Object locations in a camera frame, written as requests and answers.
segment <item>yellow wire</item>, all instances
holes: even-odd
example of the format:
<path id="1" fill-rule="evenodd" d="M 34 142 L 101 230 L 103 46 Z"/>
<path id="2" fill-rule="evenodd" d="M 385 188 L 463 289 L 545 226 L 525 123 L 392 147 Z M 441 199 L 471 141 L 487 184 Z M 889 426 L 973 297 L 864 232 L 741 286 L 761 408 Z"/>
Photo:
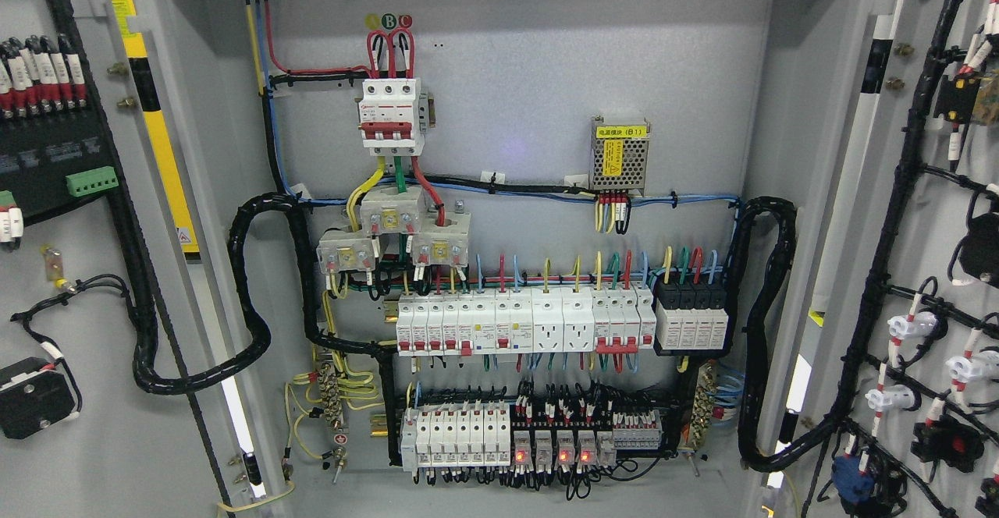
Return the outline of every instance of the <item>yellow wire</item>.
<path id="1" fill-rule="evenodd" d="M 663 274 L 663 284 L 670 283 L 670 273 L 671 273 L 670 267 L 672 266 L 672 264 L 674 264 L 674 248 L 670 247 L 670 245 L 667 245 L 667 255 L 663 259 L 663 268 L 665 268 L 667 272 Z"/>
<path id="2" fill-rule="evenodd" d="M 582 259 L 579 255 L 575 255 L 575 293 L 579 293 L 579 272 L 582 270 Z"/>
<path id="3" fill-rule="evenodd" d="M 302 422 L 302 419 L 304 419 L 304 418 L 306 418 L 308 416 L 309 415 L 304 414 L 304 413 L 301 414 L 301 415 L 299 415 L 299 416 L 297 416 L 297 418 L 295 419 L 295 424 L 292 425 L 292 434 L 293 434 L 293 436 L 295 436 L 295 441 L 297 443 L 299 443 L 299 447 L 302 448 L 302 451 L 304 453 L 306 453 L 307 456 L 309 456 L 309 457 L 311 457 L 313 459 L 320 459 L 321 460 L 322 456 L 319 455 L 319 454 L 317 454 L 317 453 L 315 453 L 315 452 L 313 452 L 313 451 L 311 451 L 309 449 L 309 447 L 306 446 L 306 443 L 304 443 L 304 441 L 302 440 L 302 437 L 299 436 L 299 424 L 300 424 L 300 422 Z"/>
<path id="4" fill-rule="evenodd" d="M 228 504 L 225 504 L 224 502 L 217 502 L 217 503 L 215 503 L 215 506 L 218 506 L 217 510 L 215 511 L 215 518 L 219 518 L 224 512 L 232 512 L 232 513 L 236 514 L 238 512 L 246 512 L 248 510 L 254 510 L 254 509 L 260 508 L 260 507 L 262 507 L 264 505 L 277 502 L 277 501 L 279 501 L 279 500 L 285 498 L 286 496 L 288 496 L 288 495 L 290 495 L 290 494 L 292 494 L 292 493 L 295 492 L 295 482 L 293 482 L 292 480 L 288 480 L 288 481 L 285 481 L 285 484 L 288 485 L 288 490 L 286 490 L 285 492 L 283 492 L 283 493 L 281 493 L 279 495 L 272 496 L 271 498 L 267 498 L 267 499 L 264 499 L 264 500 L 261 500 L 261 501 L 257 501 L 257 502 L 252 503 L 252 504 L 246 504 L 245 506 L 229 506 Z"/>
<path id="5" fill-rule="evenodd" d="M 350 227 L 352 227 L 354 231 L 361 229 L 361 223 L 357 221 L 357 213 L 354 212 L 354 206 L 357 206 L 357 201 L 361 199 L 361 195 L 374 188 L 375 184 L 378 184 L 378 181 L 382 180 L 384 175 L 385 158 L 381 158 L 381 156 L 379 156 L 378 168 L 375 169 L 372 176 L 368 177 L 368 180 L 365 180 L 360 186 L 354 188 L 354 192 L 350 194 L 350 198 L 347 198 L 347 218 L 350 219 Z"/>
<path id="6" fill-rule="evenodd" d="M 349 399 L 347 400 L 347 407 L 350 407 L 350 410 L 352 410 L 352 411 L 363 411 L 364 409 L 371 409 L 371 408 L 374 408 L 374 407 L 381 407 L 382 405 L 385 405 L 385 403 L 382 403 L 382 402 L 368 403 L 367 405 L 361 405 L 360 407 L 354 407 L 354 404 L 350 403 Z"/>
<path id="7" fill-rule="evenodd" d="M 552 259 L 545 257 L 545 293 L 549 293 L 549 270 L 552 270 Z"/>
<path id="8" fill-rule="evenodd" d="M 318 404 L 322 403 L 322 399 L 313 399 L 313 398 L 310 397 L 309 394 L 311 393 L 311 387 L 312 386 L 313 386 L 313 384 L 311 384 L 311 383 L 308 386 L 306 386 L 306 401 L 308 401 L 310 403 L 313 403 L 315 405 L 318 405 Z"/>
<path id="9" fill-rule="evenodd" d="M 596 269 L 593 272 L 596 273 L 596 291 L 600 291 L 603 287 L 603 259 L 602 252 L 596 251 Z"/>
<path id="10" fill-rule="evenodd" d="M 798 497 L 798 489 L 795 487 L 795 482 L 791 481 L 791 476 L 786 471 L 781 471 L 781 473 L 784 473 L 787 486 L 791 488 L 791 497 L 795 498 L 795 516 L 802 518 L 802 500 Z"/>
<path id="11" fill-rule="evenodd" d="M 257 27 L 253 17 L 253 9 L 247 5 L 247 25 L 250 25 L 250 46 L 253 48 L 253 67 L 257 74 L 257 94 L 264 94 L 264 70 L 260 67 L 260 48 L 257 48 Z"/>

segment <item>green wire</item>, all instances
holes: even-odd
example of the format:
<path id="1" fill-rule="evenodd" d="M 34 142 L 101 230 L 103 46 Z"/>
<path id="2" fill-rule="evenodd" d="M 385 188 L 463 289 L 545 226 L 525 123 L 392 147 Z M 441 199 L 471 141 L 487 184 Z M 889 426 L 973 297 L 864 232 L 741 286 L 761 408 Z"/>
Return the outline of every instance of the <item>green wire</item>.
<path id="1" fill-rule="evenodd" d="M 684 247 L 681 249 L 681 264 L 677 266 L 679 273 L 681 273 L 681 284 L 686 282 L 686 268 L 690 264 L 690 251 L 688 248 Z"/>
<path id="2" fill-rule="evenodd" d="M 607 263 L 607 272 L 614 273 L 614 281 L 610 284 L 611 290 L 617 290 L 617 277 L 620 276 L 620 266 L 621 266 L 621 255 L 614 254 L 610 258 L 610 263 Z"/>
<path id="3" fill-rule="evenodd" d="M 396 189 L 400 192 L 406 192 L 406 176 L 403 174 L 403 159 L 396 156 L 393 159 L 393 163 L 396 164 Z"/>

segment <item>blue wire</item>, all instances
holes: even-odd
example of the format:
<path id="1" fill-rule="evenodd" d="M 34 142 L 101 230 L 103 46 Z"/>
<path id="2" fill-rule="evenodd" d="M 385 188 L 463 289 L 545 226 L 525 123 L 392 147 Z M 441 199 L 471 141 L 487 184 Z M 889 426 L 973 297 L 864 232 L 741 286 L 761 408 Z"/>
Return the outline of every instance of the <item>blue wire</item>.
<path id="1" fill-rule="evenodd" d="M 521 291 L 521 270 L 517 266 L 517 255 L 514 255 L 514 292 Z"/>
<path id="2" fill-rule="evenodd" d="M 260 2 L 257 3 L 257 52 L 261 56 L 261 69 L 263 69 L 264 82 L 267 87 L 264 87 L 265 91 L 270 91 L 271 73 L 270 68 L 267 66 L 267 52 L 264 52 L 264 16 L 261 14 Z M 285 162 L 281 156 L 281 135 L 278 131 L 278 114 L 274 107 L 274 99 L 267 99 L 267 109 L 268 116 L 271 117 L 271 134 L 274 135 L 274 155 L 278 163 L 278 177 L 281 177 L 281 185 L 285 188 L 286 194 L 290 196 L 295 196 L 288 186 L 288 177 L 285 177 Z M 324 205 L 343 205 L 346 204 L 346 199 L 313 199 L 313 198 L 299 198 L 300 202 L 307 204 L 324 204 Z"/>
<path id="3" fill-rule="evenodd" d="M 478 269 L 478 293 L 482 293 L 482 257 L 475 254 L 475 268 Z"/>
<path id="4" fill-rule="evenodd" d="M 718 266 L 718 249 L 711 249 L 711 272 L 707 275 L 707 284 L 714 283 L 714 269 Z"/>

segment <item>screw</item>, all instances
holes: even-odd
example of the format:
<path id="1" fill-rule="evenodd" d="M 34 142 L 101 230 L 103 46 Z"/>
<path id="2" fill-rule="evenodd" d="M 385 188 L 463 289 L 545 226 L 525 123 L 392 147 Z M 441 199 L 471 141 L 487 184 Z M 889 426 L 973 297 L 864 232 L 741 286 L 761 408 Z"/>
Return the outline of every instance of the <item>screw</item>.
<path id="1" fill-rule="evenodd" d="M 129 67 L 125 66 L 124 62 L 115 62 L 108 68 L 108 74 L 110 75 L 128 75 L 128 72 Z"/>
<path id="2" fill-rule="evenodd" d="M 898 77 L 891 77 L 884 82 L 884 88 L 889 91 L 900 91 L 905 88 L 905 81 L 899 80 Z"/>

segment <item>power socket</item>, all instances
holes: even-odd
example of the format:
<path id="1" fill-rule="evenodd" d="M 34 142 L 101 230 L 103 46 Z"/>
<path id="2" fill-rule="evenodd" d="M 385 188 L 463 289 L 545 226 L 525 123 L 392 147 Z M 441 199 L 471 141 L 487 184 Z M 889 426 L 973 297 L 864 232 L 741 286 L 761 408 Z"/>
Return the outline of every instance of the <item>power socket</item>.
<path id="1" fill-rule="evenodd" d="M 563 348 L 565 321 L 560 288 L 539 288 L 531 290 L 531 304 L 534 306 L 535 352 L 561 352 Z"/>

